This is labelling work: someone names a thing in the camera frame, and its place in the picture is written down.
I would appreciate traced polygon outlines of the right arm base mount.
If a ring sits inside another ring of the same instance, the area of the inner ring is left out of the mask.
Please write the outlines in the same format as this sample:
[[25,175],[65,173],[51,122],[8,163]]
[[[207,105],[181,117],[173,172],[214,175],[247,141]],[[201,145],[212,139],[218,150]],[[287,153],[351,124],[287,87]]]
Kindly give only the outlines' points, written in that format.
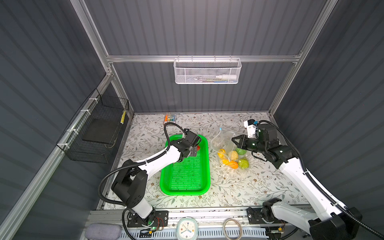
[[246,209],[250,224],[286,224],[286,221],[276,218],[271,206],[261,206],[257,208],[248,207]]

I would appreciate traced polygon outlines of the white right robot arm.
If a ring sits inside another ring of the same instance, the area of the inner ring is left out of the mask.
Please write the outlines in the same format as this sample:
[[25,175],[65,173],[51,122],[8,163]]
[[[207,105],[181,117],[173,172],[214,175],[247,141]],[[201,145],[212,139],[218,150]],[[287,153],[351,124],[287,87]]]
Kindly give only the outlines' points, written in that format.
[[261,153],[263,160],[270,162],[304,195],[314,212],[310,213],[272,198],[263,203],[260,217],[267,224],[285,221],[309,234],[314,240],[353,240],[359,228],[376,237],[384,235],[362,222],[362,214],[356,208],[347,207],[332,195],[305,167],[299,150],[284,137],[280,144],[278,134],[282,131],[273,123],[253,119],[244,121],[247,134],[232,138],[236,147]]

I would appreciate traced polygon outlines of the orange carrot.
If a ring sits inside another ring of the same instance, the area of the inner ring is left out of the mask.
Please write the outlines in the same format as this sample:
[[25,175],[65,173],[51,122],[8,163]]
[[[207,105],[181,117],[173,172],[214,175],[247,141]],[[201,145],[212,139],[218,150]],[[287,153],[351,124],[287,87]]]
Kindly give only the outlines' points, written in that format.
[[236,161],[222,160],[222,163],[232,169],[237,169],[239,167]]

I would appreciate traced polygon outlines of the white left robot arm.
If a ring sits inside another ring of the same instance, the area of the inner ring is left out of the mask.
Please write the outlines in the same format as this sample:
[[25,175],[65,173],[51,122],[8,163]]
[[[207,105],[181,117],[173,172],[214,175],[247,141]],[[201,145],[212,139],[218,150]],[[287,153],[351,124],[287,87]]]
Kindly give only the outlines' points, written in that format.
[[[182,138],[171,141],[167,127],[175,126],[182,131]],[[149,225],[155,218],[156,210],[145,199],[148,180],[165,167],[182,162],[189,157],[192,150],[196,149],[202,138],[189,129],[183,129],[175,123],[165,123],[164,133],[167,146],[160,152],[144,160],[133,162],[125,161],[124,164],[107,174],[98,186],[99,198],[109,204],[124,206],[127,210],[138,215],[145,225]],[[119,201],[111,200],[102,193],[104,182],[117,174],[111,190],[119,197]]]

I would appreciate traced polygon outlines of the yellow pear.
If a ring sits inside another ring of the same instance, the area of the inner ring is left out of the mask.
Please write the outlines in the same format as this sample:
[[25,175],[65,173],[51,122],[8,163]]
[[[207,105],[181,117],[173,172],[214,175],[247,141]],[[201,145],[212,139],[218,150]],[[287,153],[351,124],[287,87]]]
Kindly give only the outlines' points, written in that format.
[[218,156],[219,156],[220,159],[227,159],[227,158],[228,158],[225,149],[220,149],[220,150],[218,151]]

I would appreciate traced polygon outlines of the clear zip top bag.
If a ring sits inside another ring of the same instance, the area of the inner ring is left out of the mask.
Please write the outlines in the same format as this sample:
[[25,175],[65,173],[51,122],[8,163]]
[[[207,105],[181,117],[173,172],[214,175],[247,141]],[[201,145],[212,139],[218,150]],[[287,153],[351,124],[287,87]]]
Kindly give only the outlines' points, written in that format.
[[[218,151],[220,149],[225,149],[226,153],[227,153],[227,156],[228,156],[228,153],[230,151],[235,151],[237,147],[232,142],[232,138],[235,137],[235,136],[236,136],[236,134],[234,132],[226,131],[226,130],[220,128],[218,134],[215,137],[213,137],[213,139],[211,140],[211,147],[212,147],[214,153],[216,154],[216,157],[217,157],[219,163],[222,166],[225,166],[222,163],[222,160],[229,160],[230,161],[230,159],[229,159],[229,157],[227,159],[220,159],[219,156],[218,156]],[[248,160],[247,153],[245,155],[243,155],[243,156],[239,156],[239,159],[243,159],[243,158],[246,158]],[[241,168],[238,167],[237,169],[234,169],[234,170],[248,170],[249,168],[241,169]]]

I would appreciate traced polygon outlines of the green guava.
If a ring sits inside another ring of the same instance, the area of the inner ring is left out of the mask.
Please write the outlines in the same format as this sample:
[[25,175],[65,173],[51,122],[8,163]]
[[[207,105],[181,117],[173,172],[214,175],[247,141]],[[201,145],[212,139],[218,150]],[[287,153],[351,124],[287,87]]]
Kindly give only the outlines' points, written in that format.
[[241,169],[247,169],[250,167],[250,163],[246,158],[243,158],[238,160],[238,166]]

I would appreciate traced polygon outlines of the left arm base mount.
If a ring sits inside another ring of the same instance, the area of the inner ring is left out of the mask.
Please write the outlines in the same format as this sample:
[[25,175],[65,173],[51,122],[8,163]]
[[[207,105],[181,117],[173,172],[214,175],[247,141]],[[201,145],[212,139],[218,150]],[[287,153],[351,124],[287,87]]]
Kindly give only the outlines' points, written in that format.
[[137,213],[129,213],[127,227],[166,227],[168,225],[169,211],[153,210],[146,218],[141,218]]

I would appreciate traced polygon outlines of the green round fruit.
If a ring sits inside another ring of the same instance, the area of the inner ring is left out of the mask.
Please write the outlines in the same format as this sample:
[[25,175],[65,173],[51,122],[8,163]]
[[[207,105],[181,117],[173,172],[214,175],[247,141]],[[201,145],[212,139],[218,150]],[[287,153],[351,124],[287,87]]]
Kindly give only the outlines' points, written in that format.
[[239,156],[243,156],[247,153],[247,150],[236,148],[236,152],[238,153]]

